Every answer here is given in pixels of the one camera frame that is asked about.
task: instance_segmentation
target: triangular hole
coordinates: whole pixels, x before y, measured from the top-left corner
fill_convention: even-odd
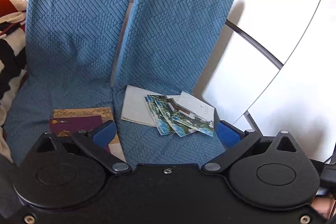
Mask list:
[[[45,138],[39,148],[37,149],[37,153],[44,153],[44,152],[50,152],[50,151],[54,151],[55,150],[55,146],[51,140],[51,138]]]
[[[277,150],[288,151],[288,152],[296,152],[294,145],[288,137],[282,137]]]

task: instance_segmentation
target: blue patterned fabric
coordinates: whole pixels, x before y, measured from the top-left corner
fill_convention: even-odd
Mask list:
[[[161,94],[192,93],[233,0],[134,0],[115,74],[114,107],[129,164],[204,164],[224,152],[217,136],[160,136],[120,120],[127,84]]]
[[[110,76],[129,0],[29,0],[29,71],[5,130],[19,164],[48,130],[52,110],[112,107]]]

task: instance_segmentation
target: seat backrest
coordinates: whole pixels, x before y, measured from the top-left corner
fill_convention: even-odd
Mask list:
[[[159,93],[192,92],[233,0],[134,0],[115,72]]]
[[[32,77],[110,82],[129,0],[29,0],[27,65]]]

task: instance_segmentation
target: seat cushion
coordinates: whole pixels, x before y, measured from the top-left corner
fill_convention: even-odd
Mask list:
[[[192,93],[233,0],[134,0],[114,83],[115,118],[126,160],[202,165],[224,152],[218,137],[161,136],[156,128],[120,120],[127,85],[166,95]]]
[[[53,109],[111,106],[110,77],[129,0],[28,0],[29,80],[5,129],[19,164]]]
[[[155,127],[120,119],[125,91],[114,94],[114,115],[126,161],[137,164],[191,164],[200,167],[225,151],[217,135],[195,132],[185,137],[161,136]]]
[[[4,126],[13,161],[19,165],[40,135],[49,131],[54,109],[91,107],[113,110],[109,84],[69,78],[55,85],[47,78],[35,81],[29,77],[14,99]]]

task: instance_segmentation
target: maroon booklet cover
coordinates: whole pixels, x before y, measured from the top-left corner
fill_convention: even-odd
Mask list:
[[[80,130],[90,131],[102,124],[101,116],[50,118],[50,131],[57,136],[71,136]]]

